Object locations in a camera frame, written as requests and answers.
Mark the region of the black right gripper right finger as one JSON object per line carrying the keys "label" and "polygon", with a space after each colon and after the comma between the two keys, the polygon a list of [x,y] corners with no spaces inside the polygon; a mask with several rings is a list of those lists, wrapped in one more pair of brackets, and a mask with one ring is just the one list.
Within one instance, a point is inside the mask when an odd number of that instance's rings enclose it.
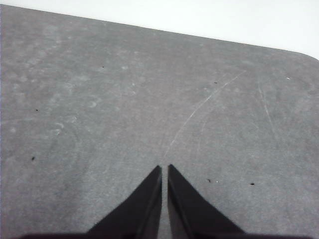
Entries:
{"label": "black right gripper right finger", "polygon": [[167,205],[174,236],[246,235],[207,202],[172,164],[168,166]]}

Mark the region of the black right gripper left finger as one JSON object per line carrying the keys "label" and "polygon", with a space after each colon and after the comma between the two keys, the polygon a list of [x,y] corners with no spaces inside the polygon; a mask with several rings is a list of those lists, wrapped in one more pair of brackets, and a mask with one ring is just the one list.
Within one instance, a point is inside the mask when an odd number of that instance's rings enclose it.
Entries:
{"label": "black right gripper left finger", "polygon": [[133,193],[89,231],[97,236],[157,236],[162,207],[162,171],[156,166]]}

